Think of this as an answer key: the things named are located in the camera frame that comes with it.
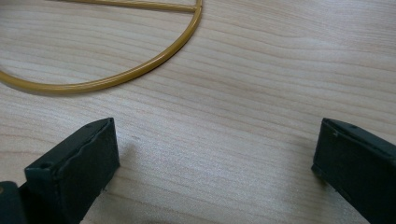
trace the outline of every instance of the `small hole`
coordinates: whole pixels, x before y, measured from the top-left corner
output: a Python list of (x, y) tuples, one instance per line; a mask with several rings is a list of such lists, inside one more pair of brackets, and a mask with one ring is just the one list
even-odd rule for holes
[(41, 169), (47, 169), (47, 168), (50, 168), (51, 166), (52, 166), (52, 162), (46, 161), (46, 162), (44, 162), (44, 163), (42, 163), (42, 164), (40, 165), (40, 168), (41, 168)]

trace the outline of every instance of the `black object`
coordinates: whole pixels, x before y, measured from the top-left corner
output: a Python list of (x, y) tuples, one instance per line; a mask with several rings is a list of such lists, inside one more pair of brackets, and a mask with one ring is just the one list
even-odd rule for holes
[(314, 173), (370, 223), (396, 223), (396, 146), (342, 121), (322, 121)]
[(0, 183), (0, 223), (79, 223), (118, 167), (114, 119), (87, 124), (26, 167), (19, 189)]

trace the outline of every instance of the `amber tubing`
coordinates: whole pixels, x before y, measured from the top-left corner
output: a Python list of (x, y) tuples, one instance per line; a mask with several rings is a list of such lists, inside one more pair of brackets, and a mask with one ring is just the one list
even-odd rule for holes
[(167, 10), (167, 11), (195, 12), (196, 10), (196, 6), (170, 4), (170, 3), (142, 2), (142, 1), (125, 1), (125, 0), (62, 0), (62, 1), (108, 5), (115, 7), (140, 7), (147, 9)]
[[(103, 4), (103, 2), (106, 1), (108, 0), (91, 0), (91, 1), (85, 0), (84, 2), (86, 3), (101, 2), (96, 4)], [(115, 3), (115, 2), (123, 2), (123, 1), (112, 0), (110, 2)], [(192, 16), (192, 20), (189, 26), (171, 46), (169, 46), (167, 49), (165, 49), (163, 52), (161, 52), (154, 58), (126, 72), (117, 74), (112, 77), (105, 77), (102, 79), (98, 79), (95, 81), (58, 85), (58, 84), (45, 84), (45, 83), (32, 82), (11, 76), (5, 72), (0, 71), (0, 81), (18, 90), (36, 92), (36, 93), (46, 93), (46, 94), (74, 94), (74, 93), (82, 93), (88, 91), (99, 91), (102, 89), (120, 85), (121, 83), (145, 75), (147, 72), (160, 66), (162, 63), (166, 62), (173, 55), (175, 55), (187, 43), (187, 41), (189, 41), (192, 34), (197, 29), (198, 24), (202, 18), (202, 6), (203, 6), (203, 1), (197, 0), (195, 5), (194, 15)]]

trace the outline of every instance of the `wood grain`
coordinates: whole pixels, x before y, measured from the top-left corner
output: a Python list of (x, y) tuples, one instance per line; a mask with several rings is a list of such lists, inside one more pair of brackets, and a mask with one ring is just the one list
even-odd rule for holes
[[(25, 166), (113, 117), (121, 168), (83, 223), (367, 223), (310, 166), (323, 117), (396, 143), (396, 3), (204, 4), (187, 46), (133, 82), (73, 96), (0, 85), (0, 180), (22, 184)], [(0, 0), (0, 69), (48, 83), (110, 76), (166, 48), (190, 19)]]

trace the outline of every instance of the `wooden table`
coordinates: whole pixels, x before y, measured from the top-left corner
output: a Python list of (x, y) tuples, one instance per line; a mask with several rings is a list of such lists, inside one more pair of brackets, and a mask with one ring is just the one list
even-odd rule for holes
[[(0, 180), (22, 184), (25, 166), (113, 117), (121, 168), (82, 223), (367, 223), (310, 167), (324, 117), (395, 143), (396, 3), (204, 4), (186, 47), (132, 82), (71, 96), (0, 85)], [(48, 83), (107, 77), (159, 53), (190, 19), (0, 0), (0, 69)]]

